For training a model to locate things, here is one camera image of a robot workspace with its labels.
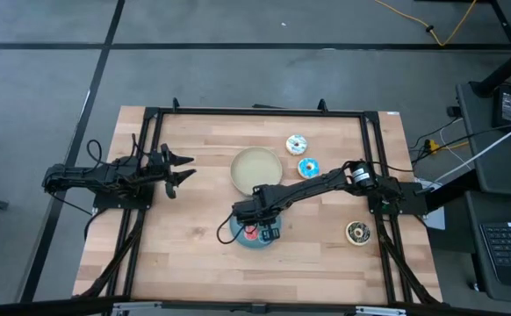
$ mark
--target butcher block tabletop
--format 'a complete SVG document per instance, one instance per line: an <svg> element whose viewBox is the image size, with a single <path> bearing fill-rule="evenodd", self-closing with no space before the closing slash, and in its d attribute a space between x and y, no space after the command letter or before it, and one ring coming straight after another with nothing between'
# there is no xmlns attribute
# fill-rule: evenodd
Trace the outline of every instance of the butcher block tabletop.
<svg viewBox="0 0 511 316"><path fill-rule="evenodd" d="M144 110L121 107L108 161L130 154L131 133L140 134ZM388 164L410 169L399 114L378 114ZM151 126L146 144L153 131ZM302 134L308 141L301 156L290 155L285 148L293 134ZM372 128L370 137L377 157ZM166 196L163 183L156 185L140 241L133 299L386 304L377 233L365 197L334 191L295 203L281 214L281 238L264 249L222 245L216 238L217 227L232 204L246 198L230 178L236 154L247 147L268 148L283 165L281 184L296 183L303 180L297 171L302 157L316 159L320 172L339 168L347 160L364 159L358 118L165 114L162 143L177 155L195 158L176 171L194 168L197 173L176 189L176 199ZM401 182L414 180L410 173L390 172ZM109 210L91 224L75 294L88 289L111 260L121 217L122 210ZM371 239L361 247L350 244L344 234L345 226L356 220L371 229ZM424 226L413 216L402 215L399 227L408 265L429 293L441 299ZM228 225L220 234L223 240L231 238ZM122 292L126 265L126 261L121 265L116 294ZM401 300L393 262L392 278Z"/></svg>

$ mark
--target beige bowl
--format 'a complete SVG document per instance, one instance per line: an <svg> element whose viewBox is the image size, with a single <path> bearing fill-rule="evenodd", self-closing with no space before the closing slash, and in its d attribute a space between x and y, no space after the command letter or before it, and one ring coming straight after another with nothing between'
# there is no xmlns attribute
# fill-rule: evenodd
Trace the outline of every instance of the beige bowl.
<svg viewBox="0 0 511 316"><path fill-rule="evenodd" d="M256 185L279 184L283 176L283 166L269 149L250 147L234 157L230 176L236 189L249 196Z"/></svg>

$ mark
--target white cable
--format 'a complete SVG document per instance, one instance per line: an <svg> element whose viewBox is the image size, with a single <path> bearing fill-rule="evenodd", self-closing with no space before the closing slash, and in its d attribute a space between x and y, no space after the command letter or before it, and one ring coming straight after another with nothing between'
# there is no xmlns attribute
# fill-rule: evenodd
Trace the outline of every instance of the white cable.
<svg viewBox="0 0 511 316"><path fill-rule="evenodd" d="M492 145L486 147L486 149L482 150L481 152L479 152L477 155L473 156L471 159L469 159L468 161L466 161L465 163L461 164L460 166L454 168L453 170L447 172L446 174L442 175L442 176L439 176L438 178L435 179L434 182L439 182L441 181L441 179L443 179L444 177L447 177L451 174L453 174L455 171L461 169L462 167L464 167L464 165L470 163L470 162L473 162L475 160L477 160L481 155L487 153L490 149L496 147L499 143L501 143L503 140L509 138L509 136L511 136L511 132L509 132L508 134L506 134L505 136L501 137L500 139L496 140Z"/></svg>
<svg viewBox="0 0 511 316"><path fill-rule="evenodd" d="M460 122L461 120L463 120L463 119L462 119L462 118L459 118L459 119L457 119L456 121L452 122L452 124L455 124L455 123L457 123L457 122ZM443 144L441 145L441 147L445 147L445 146L447 146L447 142L445 141L445 139L444 139L444 137L443 137L443 131L444 131L444 129L445 129L446 127L447 127L447 126L443 127L443 128L441 129L441 131L439 131L439 136L441 136L441 142L443 143ZM454 152L454 151L452 151L452 149L450 149L450 148L448 148L448 147L447 147L447 150L449 150L451 154L455 155L455 157L456 157L456 158L458 158L458 160L459 160L459 161L464 162L464 160L463 160L462 158L460 158L460 156L459 156L458 154L455 154L455 152ZM472 170L472 168L470 168L470 166L469 166L468 164L466 165L466 168L468 168L469 170Z"/></svg>

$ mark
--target toy donut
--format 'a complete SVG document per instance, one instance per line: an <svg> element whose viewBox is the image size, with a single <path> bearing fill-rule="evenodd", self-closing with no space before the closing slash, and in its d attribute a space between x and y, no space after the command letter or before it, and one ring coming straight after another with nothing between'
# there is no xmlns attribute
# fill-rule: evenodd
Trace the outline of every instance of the toy donut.
<svg viewBox="0 0 511 316"><path fill-rule="evenodd" d="M303 154L306 150L306 140L302 135L292 135L287 139L287 150L293 155Z"/></svg>
<svg viewBox="0 0 511 316"><path fill-rule="evenodd" d="M305 158L299 162L299 174L305 179L310 179L320 173L320 166L313 158Z"/></svg>
<svg viewBox="0 0 511 316"><path fill-rule="evenodd" d="M350 243L356 246L363 246L369 241L371 230L362 222L350 222L345 227L345 237L347 237Z"/></svg>

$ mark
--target gray floor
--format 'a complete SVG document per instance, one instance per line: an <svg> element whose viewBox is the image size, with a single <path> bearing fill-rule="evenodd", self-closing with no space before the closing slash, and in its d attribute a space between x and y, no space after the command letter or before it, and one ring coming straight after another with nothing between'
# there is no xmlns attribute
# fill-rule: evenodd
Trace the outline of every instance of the gray floor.
<svg viewBox="0 0 511 316"><path fill-rule="evenodd" d="M468 4L386 1L436 25L446 38ZM500 1L511 21L511 2ZM0 41L102 42L115 1L0 1ZM228 2L127 0L116 42L432 43L423 27L372 0ZM453 42L506 43L492 8L479 4ZM0 51L0 303L17 299L49 198L45 169L61 162L99 56L98 51ZM253 103L400 111L408 142L449 121L456 83L488 75L509 54L407 51L112 51L84 141L109 147L121 105L249 107ZM464 134L450 126L445 138ZM461 147L463 158L470 152ZM81 150L79 164L90 164ZM440 153L417 166L433 180L460 161ZM67 200L89 206L91 195ZM86 216L64 207L36 299L69 297L83 247ZM434 249L446 302L511 312L511 304L471 291L468 257ZM165 311L179 314L187 311ZM160 312L141 313L159 314Z"/></svg>

